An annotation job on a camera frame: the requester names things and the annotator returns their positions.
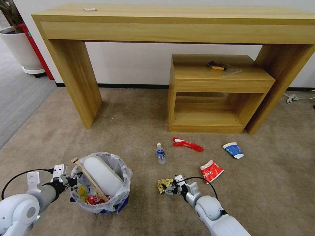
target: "black baseboard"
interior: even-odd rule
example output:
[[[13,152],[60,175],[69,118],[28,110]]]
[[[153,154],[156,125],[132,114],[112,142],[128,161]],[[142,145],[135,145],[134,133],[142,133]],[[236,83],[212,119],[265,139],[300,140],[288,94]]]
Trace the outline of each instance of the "black baseboard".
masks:
[[[64,83],[56,83],[57,87],[65,87]],[[143,84],[97,84],[99,88],[119,89],[168,89],[168,85],[143,85]]]
[[[308,92],[311,90],[315,90],[315,88],[289,87],[286,89],[289,92]]]
[[[65,87],[64,83],[56,83],[57,87]],[[99,88],[119,88],[119,89],[168,89],[168,85],[143,85],[143,84],[97,84]],[[287,91],[307,92],[315,88],[289,87]]]

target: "floor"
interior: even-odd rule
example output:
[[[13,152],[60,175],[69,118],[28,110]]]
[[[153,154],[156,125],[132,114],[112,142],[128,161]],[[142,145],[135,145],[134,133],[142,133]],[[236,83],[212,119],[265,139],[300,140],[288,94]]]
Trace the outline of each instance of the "floor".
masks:
[[[51,168],[93,152],[119,155],[133,170],[129,204],[119,215],[92,214],[70,203],[69,191],[46,211],[29,233],[56,235],[209,235],[181,196],[160,195],[157,180],[183,174],[201,176],[210,159],[224,169],[213,185],[226,211],[251,235],[313,235],[315,231],[315,110],[313,101],[285,103],[283,96],[254,136],[169,133],[167,90],[100,89],[103,105],[85,130],[65,88],[57,88],[0,150],[0,186],[13,175]],[[298,93],[306,97],[311,93]],[[172,138],[204,147],[199,153],[174,147]],[[154,156],[156,143],[166,152],[166,165]],[[237,142],[245,157],[236,160],[222,149]],[[197,180],[200,191],[211,188]],[[25,176],[9,186],[6,196],[26,190]]]
[[[6,21],[0,15],[0,28]],[[21,128],[51,93],[54,81],[24,73],[0,39],[0,149]]]

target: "wooden console table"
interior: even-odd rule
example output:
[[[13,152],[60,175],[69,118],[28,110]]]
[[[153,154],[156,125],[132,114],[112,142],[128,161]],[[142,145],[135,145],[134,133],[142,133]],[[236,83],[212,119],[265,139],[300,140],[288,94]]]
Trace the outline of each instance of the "wooden console table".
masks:
[[[263,45],[255,62],[276,81],[250,134],[315,51],[315,14],[285,7],[68,4],[32,17],[86,129],[102,99],[84,41]]]

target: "black cable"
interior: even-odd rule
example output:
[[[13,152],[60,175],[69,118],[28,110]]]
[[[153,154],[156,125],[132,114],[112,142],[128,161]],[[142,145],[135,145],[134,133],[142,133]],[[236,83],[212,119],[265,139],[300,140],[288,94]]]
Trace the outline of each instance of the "black cable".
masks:
[[[197,176],[193,176],[193,177],[189,177],[189,178],[186,178],[186,179],[184,179],[184,180],[181,180],[181,181],[176,181],[176,182],[177,182],[177,183],[180,183],[180,182],[184,182],[184,181],[186,181],[186,180],[190,180],[190,179],[202,179],[202,180],[207,181],[207,182],[208,182],[208,184],[210,184],[210,186],[212,187],[212,189],[213,189],[213,191],[214,191],[214,194],[216,195],[216,199],[217,199],[217,200],[219,200],[219,199],[218,199],[218,195],[217,195],[216,190],[214,189],[214,187],[212,186],[212,184],[211,184],[208,180],[206,180],[205,178],[202,178],[202,177],[197,177]]]
[[[8,187],[8,185],[17,177],[19,177],[20,175],[22,174],[26,174],[28,172],[31,172],[31,171],[36,171],[36,170],[44,170],[44,171],[48,171],[49,173],[53,173],[53,169],[34,169],[34,170],[28,170],[28,171],[25,171],[25,172],[22,172],[22,173],[19,173],[18,175],[14,176],[12,179],[10,179],[6,185],[4,186],[3,190],[2,190],[2,193],[1,193],[1,200],[4,199],[4,192],[6,191],[6,188]]]

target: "white power cord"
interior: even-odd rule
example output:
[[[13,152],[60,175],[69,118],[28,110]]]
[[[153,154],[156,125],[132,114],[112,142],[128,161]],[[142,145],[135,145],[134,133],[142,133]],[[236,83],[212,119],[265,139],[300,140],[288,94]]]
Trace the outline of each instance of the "white power cord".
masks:
[[[293,101],[296,101],[296,100],[311,100],[311,99],[314,99],[315,97],[311,97],[311,98],[298,98],[295,94],[291,94],[291,95],[287,95],[284,93],[285,96],[288,97],[288,99],[286,100],[286,103],[287,104],[291,104],[293,103]]]

